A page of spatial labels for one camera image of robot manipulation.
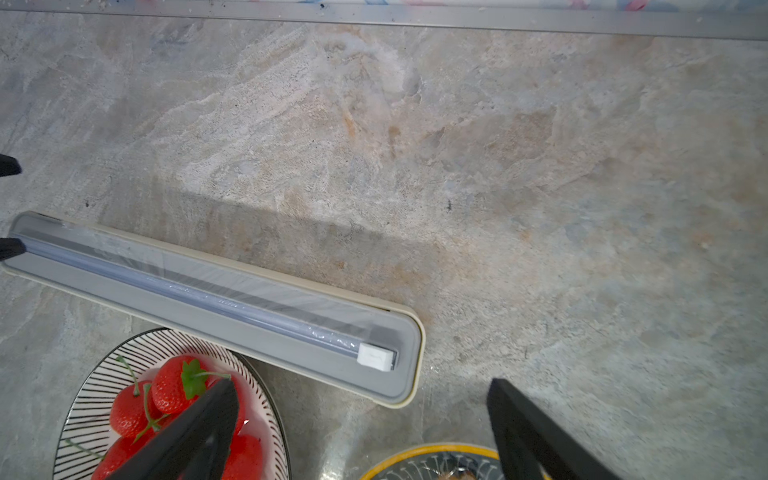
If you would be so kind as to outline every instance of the strawberry leaf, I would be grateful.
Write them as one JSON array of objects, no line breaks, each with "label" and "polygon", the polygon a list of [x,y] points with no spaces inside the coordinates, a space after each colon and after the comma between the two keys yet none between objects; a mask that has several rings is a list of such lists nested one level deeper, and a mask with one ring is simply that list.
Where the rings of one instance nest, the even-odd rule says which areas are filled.
[{"label": "strawberry leaf", "polygon": [[200,360],[184,362],[181,366],[181,385],[184,387],[184,395],[187,400],[205,393],[205,379],[208,372],[200,367]]}]

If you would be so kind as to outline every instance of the food on plate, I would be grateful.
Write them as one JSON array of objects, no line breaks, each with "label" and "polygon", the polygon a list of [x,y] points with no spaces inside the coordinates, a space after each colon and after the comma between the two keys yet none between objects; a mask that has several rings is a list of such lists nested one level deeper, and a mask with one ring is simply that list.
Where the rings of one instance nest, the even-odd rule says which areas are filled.
[{"label": "food on plate", "polygon": [[152,381],[152,399],[162,413],[179,413],[205,393],[210,376],[227,373],[209,372],[204,363],[192,355],[179,355],[166,361]]},{"label": "food on plate", "polygon": [[234,437],[221,480],[261,480],[262,470],[261,441],[250,435]]},{"label": "food on plate", "polygon": [[154,436],[154,432],[149,431],[140,439],[134,441],[131,438],[121,437],[107,450],[107,454],[101,463],[98,464],[91,480],[104,480],[109,475],[120,468],[136,452],[142,449],[147,442]]},{"label": "food on plate", "polygon": [[150,421],[160,417],[161,413],[154,406],[151,389],[146,392],[144,390],[144,386],[151,385],[151,382],[139,382],[133,369],[122,356],[119,356],[117,361],[131,374],[134,384],[122,389],[114,398],[112,410],[109,412],[109,425],[121,437],[135,437],[147,428]]},{"label": "food on plate", "polygon": [[[221,378],[232,379],[240,408],[222,478],[228,480],[260,480],[263,470],[261,442],[250,435],[238,435],[247,423],[248,385],[237,374],[211,372],[197,356],[181,355],[166,361],[152,380],[138,381],[131,366],[121,357],[134,383],[115,397],[109,423],[120,438],[110,447],[91,476],[103,480],[141,450],[157,432],[168,427],[186,408]],[[92,455],[83,447],[74,447]]]}]

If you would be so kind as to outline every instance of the marble countertop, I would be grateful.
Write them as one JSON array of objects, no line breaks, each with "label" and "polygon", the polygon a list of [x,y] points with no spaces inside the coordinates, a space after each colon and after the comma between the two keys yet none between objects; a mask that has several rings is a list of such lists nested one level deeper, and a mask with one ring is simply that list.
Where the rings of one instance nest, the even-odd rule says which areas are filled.
[{"label": "marble countertop", "polygon": [[[50,211],[403,303],[390,410],[258,364],[300,480],[492,446],[512,381],[637,478],[768,471],[768,44],[0,12],[0,230]],[[151,325],[0,275],[0,477]]]}]

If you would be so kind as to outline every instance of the red strawberry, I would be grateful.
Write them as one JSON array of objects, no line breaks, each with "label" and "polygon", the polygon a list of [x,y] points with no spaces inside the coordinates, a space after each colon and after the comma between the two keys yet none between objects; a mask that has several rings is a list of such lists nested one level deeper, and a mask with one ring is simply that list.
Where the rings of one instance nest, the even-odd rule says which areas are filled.
[{"label": "red strawberry", "polygon": [[197,396],[187,398],[184,393],[184,384],[181,382],[184,363],[192,362],[199,362],[201,369],[206,369],[205,365],[192,355],[180,355],[163,364],[154,377],[152,399],[162,413],[183,412],[197,400]]},{"label": "red strawberry", "polygon": [[230,456],[227,458],[221,480],[261,480],[263,468],[259,439],[250,435],[238,435],[232,439]]},{"label": "red strawberry", "polygon": [[203,395],[209,376],[230,378],[227,373],[208,372],[206,366],[192,355],[169,359],[152,381],[152,398],[162,413],[179,413]]},{"label": "red strawberry", "polygon": [[[143,381],[138,383],[139,395],[135,395],[136,386],[127,386],[118,393],[112,403],[112,410],[109,412],[109,425],[122,437],[131,437],[131,440],[147,428],[147,413],[144,411],[144,385],[151,385],[152,382]],[[156,419],[160,416],[160,411],[152,402],[152,390],[149,389],[147,410],[149,415]]]},{"label": "red strawberry", "polygon": [[130,457],[141,450],[153,436],[154,433],[150,430],[136,441],[125,437],[118,439],[109,450],[107,450],[107,454],[96,467],[96,470],[91,476],[91,480],[104,480],[109,475],[112,475],[112,473],[127,462]]}]

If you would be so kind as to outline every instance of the striped plate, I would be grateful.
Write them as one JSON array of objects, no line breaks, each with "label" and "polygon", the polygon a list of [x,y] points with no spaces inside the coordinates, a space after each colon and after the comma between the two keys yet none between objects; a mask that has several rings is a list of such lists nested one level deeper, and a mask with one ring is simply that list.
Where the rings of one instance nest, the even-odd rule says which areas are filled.
[{"label": "striped plate", "polygon": [[171,329],[155,329],[126,340],[101,360],[80,388],[67,414],[54,461],[54,480],[90,478],[98,458],[70,446],[77,443],[104,454],[119,438],[109,426],[109,411],[114,397],[131,384],[131,375],[116,357],[122,355],[139,376],[154,378],[157,370],[173,356],[189,353],[200,356],[212,371],[238,373],[241,384],[250,388],[251,409],[243,433],[261,440],[264,470],[262,480],[290,480],[290,464],[283,437],[283,426],[272,406],[269,393],[253,367],[239,353]]}]

